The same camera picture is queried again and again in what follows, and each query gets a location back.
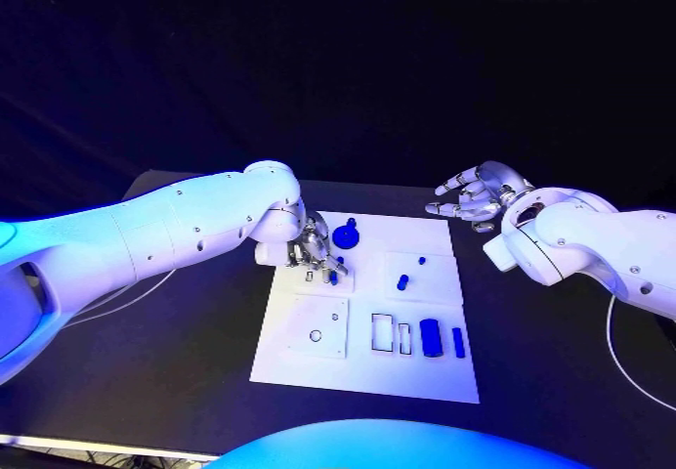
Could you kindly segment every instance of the table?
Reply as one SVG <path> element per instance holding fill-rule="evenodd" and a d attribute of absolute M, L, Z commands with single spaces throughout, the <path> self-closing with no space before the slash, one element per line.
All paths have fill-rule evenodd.
<path fill-rule="evenodd" d="M 187 176 L 147 172 L 127 197 Z M 428 189 L 301 187 L 316 210 L 434 217 Z M 0 434 L 222 454 L 303 424 L 393 418 L 477 430 L 595 467 L 673 465 L 676 414 L 633 388 L 607 351 L 607 291 L 584 276 L 543 287 L 502 274 L 481 251 L 490 235 L 460 221 L 450 229 L 480 405 L 249 382 L 274 268 L 255 264 L 248 239 L 128 309 L 59 333 L 0 387 Z M 676 354 L 651 314 L 623 304 L 615 345 L 634 379 L 676 402 Z"/>

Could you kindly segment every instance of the white board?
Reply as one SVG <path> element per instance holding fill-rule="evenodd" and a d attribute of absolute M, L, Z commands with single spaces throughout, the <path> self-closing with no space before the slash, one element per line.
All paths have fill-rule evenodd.
<path fill-rule="evenodd" d="M 331 247 L 333 255 L 344 258 L 350 278 L 333 286 L 317 275 L 318 281 L 306 282 L 303 268 L 277 268 L 251 381 L 478 404 L 448 222 L 337 212 L 321 215 L 331 232 L 347 218 L 356 220 L 359 244 L 347 250 Z M 415 273 L 418 286 L 428 278 L 424 290 L 434 283 L 434 289 L 442 291 L 427 301 L 429 293 L 422 289 L 411 288 L 405 298 L 391 291 L 396 283 L 392 285 L 389 277 L 399 278 L 399 274 L 411 276 L 412 287 L 414 277 L 396 272 L 398 263 L 414 267 L 409 262 L 416 263 L 419 256 L 428 261 L 418 267 L 428 269 Z M 344 360 L 288 351 L 288 336 L 295 333 L 288 305 L 297 296 L 310 296 L 308 304 L 316 304 L 311 297 L 317 296 L 347 300 Z M 395 320 L 391 353 L 372 350 L 373 314 L 391 315 Z M 428 318 L 440 322 L 441 329 L 444 356 L 435 359 L 422 355 L 419 321 Z M 409 356 L 399 353 L 399 323 L 411 324 Z M 455 357 L 454 327 L 464 338 L 464 359 Z M 307 332 L 304 328 L 298 337 Z"/>

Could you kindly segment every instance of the blue object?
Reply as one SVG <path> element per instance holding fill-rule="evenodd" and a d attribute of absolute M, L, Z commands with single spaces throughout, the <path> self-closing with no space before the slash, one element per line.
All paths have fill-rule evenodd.
<path fill-rule="evenodd" d="M 356 230 L 356 220 L 347 219 L 347 224 L 334 229 L 333 234 L 334 245 L 340 249 L 352 249 L 359 242 L 359 231 Z"/>
<path fill-rule="evenodd" d="M 461 342 L 461 329 L 454 327 L 455 356 L 464 358 L 464 344 Z"/>
<path fill-rule="evenodd" d="M 441 347 L 440 323 L 437 320 L 419 322 L 419 335 L 422 337 L 422 355 L 434 358 L 444 355 Z"/>
<path fill-rule="evenodd" d="M 408 284 L 408 276 L 399 277 L 398 289 L 405 291 L 405 285 Z"/>
<path fill-rule="evenodd" d="M 231 451 L 209 467 L 579 469 L 585 466 L 543 449 L 460 428 L 359 419 L 313 423 L 274 433 Z"/>

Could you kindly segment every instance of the robotic hand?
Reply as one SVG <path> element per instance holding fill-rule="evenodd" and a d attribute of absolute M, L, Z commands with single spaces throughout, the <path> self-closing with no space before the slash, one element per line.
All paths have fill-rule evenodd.
<path fill-rule="evenodd" d="M 0 384 L 105 293 L 232 250 L 252 237 L 257 262 L 347 270 L 329 228 L 306 212 L 293 172 L 261 161 L 94 210 L 0 222 Z"/>
<path fill-rule="evenodd" d="M 546 286 L 585 274 L 621 301 L 676 320 L 676 214 L 618 212 L 589 192 L 536 189 L 496 161 L 463 171 L 435 194 L 461 186 L 458 204 L 425 209 L 470 221 L 480 233 L 504 213 L 502 233 L 483 246 L 503 272 L 519 265 Z"/>

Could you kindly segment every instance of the small blue piece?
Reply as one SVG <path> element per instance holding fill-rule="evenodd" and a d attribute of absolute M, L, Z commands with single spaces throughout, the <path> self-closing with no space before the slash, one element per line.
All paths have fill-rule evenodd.
<path fill-rule="evenodd" d="M 461 329 L 454 327 L 455 356 L 464 358 L 464 344 L 461 342 Z"/>
<path fill-rule="evenodd" d="M 398 290 L 405 291 L 405 285 L 408 284 L 408 276 L 399 277 Z"/>
<path fill-rule="evenodd" d="M 440 323 L 437 320 L 422 320 L 419 322 L 419 335 L 422 338 L 422 354 L 435 358 L 444 355 L 441 347 Z"/>
<path fill-rule="evenodd" d="M 356 230 L 356 220 L 347 219 L 347 224 L 334 229 L 333 241 L 340 249 L 352 249 L 359 242 L 359 231 Z"/>

